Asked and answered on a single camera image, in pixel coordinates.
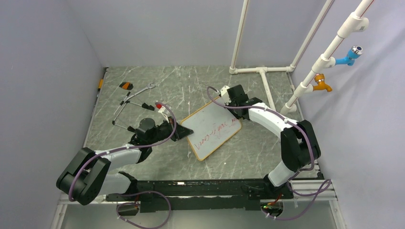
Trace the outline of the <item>yellow framed whiteboard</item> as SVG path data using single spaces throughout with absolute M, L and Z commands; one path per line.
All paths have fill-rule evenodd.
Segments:
M 186 138 L 199 161 L 205 160 L 242 129 L 241 121 L 222 107 L 223 99 L 216 97 L 215 101 L 220 105 L 209 102 L 180 122 L 193 131 Z

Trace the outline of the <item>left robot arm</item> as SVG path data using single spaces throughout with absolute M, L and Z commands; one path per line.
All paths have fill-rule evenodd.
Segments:
M 152 118 L 144 118 L 133 132 L 131 140 L 117 148 L 92 150 L 81 148 L 56 181 L 56 187 L 66 193 L 69 200 L 81 205 L 91 203 L 99 195 L 116 194 L 132 200 L 138 189 L 138 180 L 127 172 L 110 174 L 111 170 L 145 161 L 152 148 L 169 139 L 176 142 L 193 134 L 193 130 L 175 121 L 173 117 L 156 125 Z

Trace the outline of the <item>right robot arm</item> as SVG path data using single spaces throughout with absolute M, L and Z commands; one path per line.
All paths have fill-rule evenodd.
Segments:
M 262 100 L 249 98 L 242 85 L 224 86 L 220 90 L 226 108 L 236 117 L 260 124 L 281 143 L 281 161 L 266 177 L 263 192 L 269 198 L 281 193 L 282 185 L 302 170 L 314 167 L 320 155 L 320 147 L 312 124 L 297 121 L 271 109 Z

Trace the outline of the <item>silver wrench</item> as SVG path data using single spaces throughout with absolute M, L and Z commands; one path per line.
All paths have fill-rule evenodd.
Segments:
M 147 84 L 144 88 L 139 89 L 135 93 L 132 93 L 131 91 L 128 90 L 125 96 L 121 97 L 120 100 L 125 100 L 125 99 L 130 99 L 146 90 L 150 90 L 156 87 L 156 84 L 154 82 Z

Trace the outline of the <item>orange black small object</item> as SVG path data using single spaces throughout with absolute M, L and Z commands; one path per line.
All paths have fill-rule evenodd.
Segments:
M 133 89 L 133 84 L 132 83 L 130 83 L 130 82 L 122 82 L 120 85 L 119 85 L 119 87 L 120 88 L 122 88 L 122 89 L 124 89 L 124 90 L 132 90 Z

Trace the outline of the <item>orange faucet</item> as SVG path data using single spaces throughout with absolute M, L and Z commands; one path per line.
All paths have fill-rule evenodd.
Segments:
M 324 74 L 316 74 L 314 77 L 314 81 L 316 85 L 313 86 L 313 91 L 323 91 L 323 90 L 326 90 L 327 92 L 332 91 L 332 88 L 325 83 Z

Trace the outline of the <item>blue faucet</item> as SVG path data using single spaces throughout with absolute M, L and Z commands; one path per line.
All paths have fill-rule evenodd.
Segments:
M 335 65 L 353 66 L 356 59 L 358 59 L 362 54 L 363 48 L 361 46 L 352 46 L 344 58 L 335 60 Z

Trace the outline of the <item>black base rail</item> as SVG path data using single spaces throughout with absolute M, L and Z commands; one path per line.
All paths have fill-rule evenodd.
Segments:
M 73 201 L 88 205 L 97 196 L 105 196 L 107 202 L 134 203 L 140 201 L 140 211 L 150 213 L 165 210 L 201 210 L 244 208 L 255 210 L 265 199 L 292 199 L 293 192 L 286 184 L 270 187 L 263 179 L 217 179 L 186 181 L 137 181 L 125 172 L 119 177 L 130 182 L 122 191 L 102 189 L 103 183 L 83 183 L 77 181 L 73 191 Z

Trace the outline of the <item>yellow black tool at wall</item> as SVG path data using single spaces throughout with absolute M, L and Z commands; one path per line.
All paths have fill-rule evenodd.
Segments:
M 100 81 L 99 81 L 99 84 L 98 84 L 98 87 L 97 87 L 97 91 L 99 92 L 100 90 L 101 90 L 101 87 L 102 87 L 102 85 L 103 85 L 103 79 L 101 79 Z

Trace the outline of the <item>aluminium frame rail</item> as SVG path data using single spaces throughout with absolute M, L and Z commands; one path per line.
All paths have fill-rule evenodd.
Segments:
M 150 213 L 165 210 L 167 207 L 163 197 L 151 193 L 153 190 L 168 198 L 172 210 L 232 208 L 256 210 L 261 204 L 269 202 L 275 205 L 293 202 L 295 207 L 298 207 L 300 201 L 311 201 L 316 196 L 317 201 L 329 204 L 336 227 L 339 229 L 347 227 L 330 181 L 298 178 L 292 180 L 290 185 L 291 190 L 284 187 L 274 193 L 268 193 L 259 179 L 141 181 L 139 189 L 145 190 L 146 194 L 138 201 L 140 211 Z

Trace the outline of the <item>white PVC pipe frame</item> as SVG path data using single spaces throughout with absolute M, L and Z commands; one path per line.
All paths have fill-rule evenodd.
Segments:
M 285 67 L 254 67 L 254 68 L 237 68 L 236 59 L 237 54 L 240 48 L 240 42 L 242 38 L 243 28 L 245 25 L 245 18 L 247 13 L 249 1 L 245 0 L 242 6 L 242 12 L 239 20 L 236 41 L 234 44 L 234 51 L 232 55 L 231 64 L 229 67 L 230 74 L 239 74 L 239 73 L 258 73 L 263 81 L 265 87 L 266 97 L 270 103 L 272 109 L 275 108 L 275 104 L 269 89 L 269 84 L 266 79 L 267 72 L 286 72 L 291 73 L 295 70 L 298 62 L 302 58 L 305 50 L 309 46 L 312 38 L 316 34 L 318 28 L 320 27 L 323 19 L 327 15 L 329 9 L 333 5 L 333 1 L 325 1 L 321 11 L 319 12 L 317 18 L 315 19 L 310 31 L 308 32 L 304 42 L 300 46 L 298 53 L 296 54 L 293 62 L 289 66 Z M 340 28 L 337 31 L 336 36 L 333 38 L 331 43 L 328 45 L 326 50 L 317 58 L 314 64 L 311 67 L 310 72 L 307 74 L 305 79 L 299 83 L 296 89 L 293 91 L 291 98 L 282 106 L 280 113 L 282 115 L 287 115 L 288 113 L 294 112 L 297 110 L 296 102 L 298 99 L 305 93 L 313 92 L 313 86 L 311 82 L 314 80 L 316 74 L 321 74 L 324 69 L 331 68 L 335 66 L 335 58 L 333 54 L 342 44 L 342 42 L 347 39 L 354 32 L 363 32 L 369 26 L 369 20 L 365 17 L 365 13 L 372 6 L 373 0 L 362 0 L 357 8 L 349 14 L 347 19 L 343 22 Z

